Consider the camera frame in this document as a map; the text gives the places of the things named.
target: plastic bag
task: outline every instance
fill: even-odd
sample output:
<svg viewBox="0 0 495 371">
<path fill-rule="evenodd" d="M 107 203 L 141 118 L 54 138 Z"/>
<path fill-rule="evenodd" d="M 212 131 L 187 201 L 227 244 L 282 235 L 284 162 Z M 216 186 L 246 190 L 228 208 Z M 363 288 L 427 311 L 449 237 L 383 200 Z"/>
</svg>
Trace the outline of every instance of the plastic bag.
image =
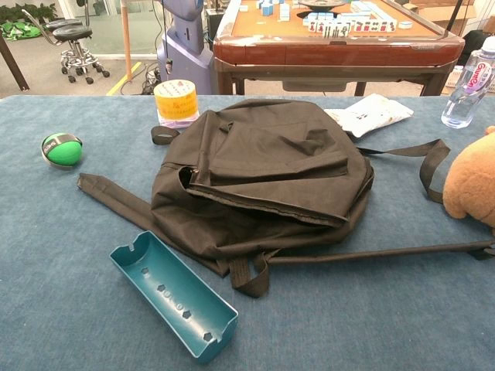
<svg viewBox="0 0 495 371">
<path fill-rule="evenodd" d="M 379 94 L 371 94 L 345 110 L 325 112 L 344 130 L 360 138 L 374 129 L 388 126 L 413 115 L 414 111 Z"/>
</svg>

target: teal plastic tray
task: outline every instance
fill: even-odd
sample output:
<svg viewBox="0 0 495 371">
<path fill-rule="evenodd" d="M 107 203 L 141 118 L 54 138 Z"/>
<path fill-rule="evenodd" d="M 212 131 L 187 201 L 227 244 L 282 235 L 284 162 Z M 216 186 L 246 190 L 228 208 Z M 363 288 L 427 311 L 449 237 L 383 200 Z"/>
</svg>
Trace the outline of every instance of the teal plastic tray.
<svg viewBox="0 0 495 371">
<path fill-rule="evenodd" d="M 117 247 L 110 258 L 198 362 L 209 362 L 229 342 L 237 311 L 155 234 L 139 234 L 132 247 Z"/>
</svg>

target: water bottle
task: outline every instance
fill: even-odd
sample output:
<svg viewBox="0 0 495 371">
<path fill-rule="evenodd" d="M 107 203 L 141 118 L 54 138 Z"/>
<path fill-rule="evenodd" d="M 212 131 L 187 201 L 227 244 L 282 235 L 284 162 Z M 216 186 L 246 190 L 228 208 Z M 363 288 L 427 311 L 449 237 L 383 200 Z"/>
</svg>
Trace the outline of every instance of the water bottle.
<svg viewBox="0 0 495 371">
<path fill-rule="evenodd" d="M 474 50 L 443 110 L 442 122 L 450 128 L 465 128 L 490 88 L 495 71 L 495 36 L 486 38 L 481 50 Z"/>
</svg>

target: stuffed animal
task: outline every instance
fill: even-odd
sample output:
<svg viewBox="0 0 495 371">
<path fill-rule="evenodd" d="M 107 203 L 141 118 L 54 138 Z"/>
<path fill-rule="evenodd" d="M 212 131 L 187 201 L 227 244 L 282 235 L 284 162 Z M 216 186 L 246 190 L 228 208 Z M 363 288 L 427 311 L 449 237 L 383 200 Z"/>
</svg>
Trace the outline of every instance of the stuffed animal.
<svg viewBox="0 0 495 371">
<path fill-rule="evenodd" d="M 495 234 L 495 126 L 468 145 L 450 167 L 443 205 L 453 218 L 466 214 L 491 226 Z"/>
</svg>

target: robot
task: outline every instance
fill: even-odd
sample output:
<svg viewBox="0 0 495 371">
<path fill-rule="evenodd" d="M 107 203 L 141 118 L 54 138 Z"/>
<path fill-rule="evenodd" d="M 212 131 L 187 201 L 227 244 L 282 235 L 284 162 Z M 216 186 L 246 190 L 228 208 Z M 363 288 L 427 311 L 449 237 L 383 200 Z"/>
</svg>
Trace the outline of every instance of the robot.
<svg viewBox="0 0 495 371">
<path fill-rule="evenodd" d="M 217 94 L 213 53 L 204 47 L 203 0 L 156 0 L 173 14 L 173 24 L 162 37 L 158 61 L 162 81 L 193 81 L 198 94 Z"/>
</svg>

